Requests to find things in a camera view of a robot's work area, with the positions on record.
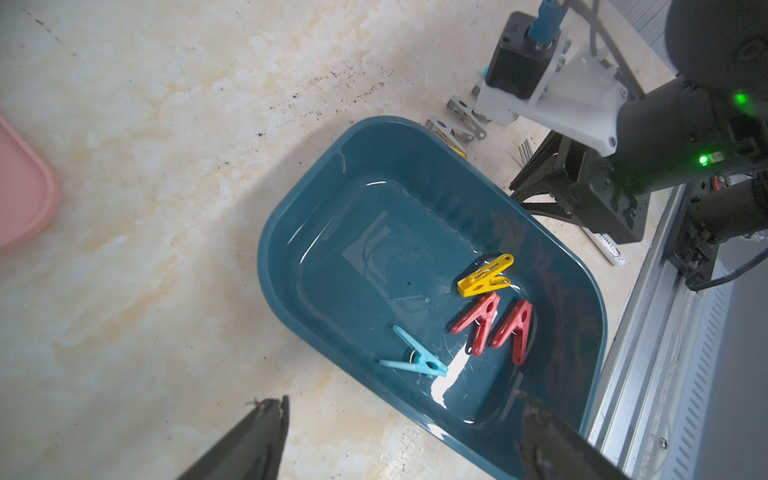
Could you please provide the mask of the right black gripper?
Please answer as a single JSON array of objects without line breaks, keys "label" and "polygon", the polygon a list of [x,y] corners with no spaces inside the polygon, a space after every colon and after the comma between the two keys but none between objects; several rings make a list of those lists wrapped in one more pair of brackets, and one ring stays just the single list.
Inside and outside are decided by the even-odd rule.
[{"label": "right black gripper", "polygon": [[538,215],[606,234],[617,244],[644,237],[650,196],[618,185],[606,158],[550,132],[510,183],[511,198]]}]

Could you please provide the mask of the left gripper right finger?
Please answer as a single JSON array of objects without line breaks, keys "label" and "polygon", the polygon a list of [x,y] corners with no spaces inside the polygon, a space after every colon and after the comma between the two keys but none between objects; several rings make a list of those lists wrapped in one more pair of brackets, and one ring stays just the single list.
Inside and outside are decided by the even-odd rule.
[{"label": "left gripper right finger", "polygon": [[619,479],[627,476],[538,400],[522,414],[518,451],[526,479]]}]

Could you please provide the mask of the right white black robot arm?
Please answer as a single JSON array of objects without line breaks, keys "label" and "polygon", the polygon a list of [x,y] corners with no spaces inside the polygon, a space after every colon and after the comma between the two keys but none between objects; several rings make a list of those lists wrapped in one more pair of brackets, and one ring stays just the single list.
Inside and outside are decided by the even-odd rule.
[{"label": "right white black robot arm", "polygon": [[666,33],[678,73],[658,88],[613,60],[629,98],[611,153],[552,128],[510,189],[531,214],[625,244],[641,239],[653,192],[686,186],[665,256],[701,291],[719,285],[721,243],[767,226],[767,5],[675,1]]}]

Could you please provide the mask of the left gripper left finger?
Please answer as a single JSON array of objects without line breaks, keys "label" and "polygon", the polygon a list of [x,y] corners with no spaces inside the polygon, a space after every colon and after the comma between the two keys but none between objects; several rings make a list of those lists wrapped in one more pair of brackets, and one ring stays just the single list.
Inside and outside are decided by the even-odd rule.
[{"label": "left gripper left finger", "polygon": [[253,409],[179,479],[276,479],[289,431],[289,397]]}]

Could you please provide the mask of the teal plastic storage box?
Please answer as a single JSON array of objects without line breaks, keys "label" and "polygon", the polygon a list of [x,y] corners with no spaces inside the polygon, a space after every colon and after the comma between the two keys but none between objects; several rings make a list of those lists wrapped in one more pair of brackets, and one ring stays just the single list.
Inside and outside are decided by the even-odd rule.
[{"label": "teal plastic storage box", "polygon": [[[514,256],[499,310],[533,305],[522,366],[512,349],[471,357],[451,325],[470,307],[472,268]],[[585,433],[607,318],[585,264],[425,127],[400,117],[356,123],[266,222],[259,281],[278,319],[382,400],[498,479],[520,479],[528,400]],[[446,377],[387,368],[408,361],[398,325]]]}]

